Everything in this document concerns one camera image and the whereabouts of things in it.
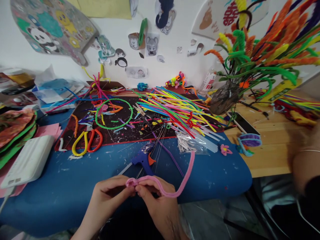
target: bracelet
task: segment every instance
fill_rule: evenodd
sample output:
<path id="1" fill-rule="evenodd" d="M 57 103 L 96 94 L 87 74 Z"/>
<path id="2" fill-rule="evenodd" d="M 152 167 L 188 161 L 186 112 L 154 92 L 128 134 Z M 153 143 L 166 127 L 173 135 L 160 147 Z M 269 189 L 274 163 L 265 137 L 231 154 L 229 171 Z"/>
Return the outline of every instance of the bracelet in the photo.
<path id="1" fill-rule="evenodd" d="M 299 152 L 320 152 L 318 150 L 311 150 L 311 149 L 305 149 L 305 150 L 301 150 Z"/>

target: blue table cover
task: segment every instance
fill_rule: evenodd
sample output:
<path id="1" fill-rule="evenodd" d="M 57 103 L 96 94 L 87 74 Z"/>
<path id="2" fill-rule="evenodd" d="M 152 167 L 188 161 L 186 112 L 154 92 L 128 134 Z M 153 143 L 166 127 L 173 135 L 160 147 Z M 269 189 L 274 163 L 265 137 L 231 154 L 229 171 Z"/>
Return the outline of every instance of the blue table cover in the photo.
<path id="1" fill-rule="evenodd" d="M 72 110 L 43 117 L 39 124 L 43 126 L 61 123 L 70 117 L 71 112 Z M 67 121 L 60 124 L 62 129 L 66 124 Z M 212 141 L 218 146 L 228 145 L 233 154 L 223 156 L 219 151 L 209 151 L 210 156 L 196 155 L 191 176 L 178 198 L 179 203 L 236 196 L 251 186 L 252 177 L 248 166 L 226 135 L 219 134 L 225 140 Z M 68 159 L 72 155 L 71 151 L 55 152 L 52 149 L 41 177 L 28 183 L 19 196 L 9 198 L 0 214 L 0 223 L 11 225 L 35 237 L 45 237 L 78 227 L 95 184 L 117 175 L 145 144 L 146 142 L 136 142 L 102 146 L 97 152 L 87 153 L 76 160 Z M 163 144 L 185 173 L 190 154 L 179 153 L 176 138 L 164 139 Z M 153 158 L 156 158 L 158 150 L 159 144 Z M 140 166 L 131 166 L 124 175 L 136 177 L 140 170 Z M 160 150 L 153 171 L 173 184 L 176 190 L 179 188 L 183 178 L 165 150 Z M 128 201 L 131 204 L 135 201 L 137 205 L 141 204 L 138 196 Z"/>

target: glass vase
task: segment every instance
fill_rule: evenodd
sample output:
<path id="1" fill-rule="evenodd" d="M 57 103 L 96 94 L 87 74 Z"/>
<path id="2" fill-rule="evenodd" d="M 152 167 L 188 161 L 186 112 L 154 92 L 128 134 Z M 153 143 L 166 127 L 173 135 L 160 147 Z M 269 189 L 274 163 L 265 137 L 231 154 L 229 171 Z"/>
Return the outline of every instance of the glass vase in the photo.
<path id="1" fill-rule="evenodd" d="M 241 88 L 238 84 L 227 81 L 212 96 L 210 111 L 215 115 L 226 113 L 233 105 L 235 105 L 243 96 L 239 95 Z"/>

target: smartphone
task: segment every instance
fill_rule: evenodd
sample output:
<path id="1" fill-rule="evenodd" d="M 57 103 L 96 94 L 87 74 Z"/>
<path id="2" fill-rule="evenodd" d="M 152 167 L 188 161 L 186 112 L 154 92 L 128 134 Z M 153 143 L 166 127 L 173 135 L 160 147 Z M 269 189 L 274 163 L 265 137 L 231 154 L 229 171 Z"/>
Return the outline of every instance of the smartphone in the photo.
<path id="1" fill-rule="evenodd" d="M 245 120 L 238 112 L 235 112 L 234 114 L 236 115 L 236 117 L 233 121 L 242 132 L 260 135 L 260 133 L 250 123 L 248 123 L 247 120 Z M 232 117 L 233 112 L 228 112 L 227 115 L 229 117 Z"/>

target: panda drawing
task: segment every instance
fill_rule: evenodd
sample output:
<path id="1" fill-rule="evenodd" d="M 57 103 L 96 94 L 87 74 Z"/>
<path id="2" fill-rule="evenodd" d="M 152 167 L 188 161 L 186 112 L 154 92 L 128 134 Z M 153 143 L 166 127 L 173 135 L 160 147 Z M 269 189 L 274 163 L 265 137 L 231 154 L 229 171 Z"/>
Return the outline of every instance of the panda drawing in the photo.
<path id="1" fill-rule="evenodd" d="M 33 37 L 34 40 L 36 40 L 40 47 L 43 48 L 43 50 L 46 53 L 51 53 L 51 52 L 60 52 L 59 49 L 57 48 L 56 44 L 58 45 L 59 42 L 57 41 L 52 41 L 51 38 L 43 31 L 41 27 L 38 28 L 28 28 L 27 29 L 30 35 Z"/>

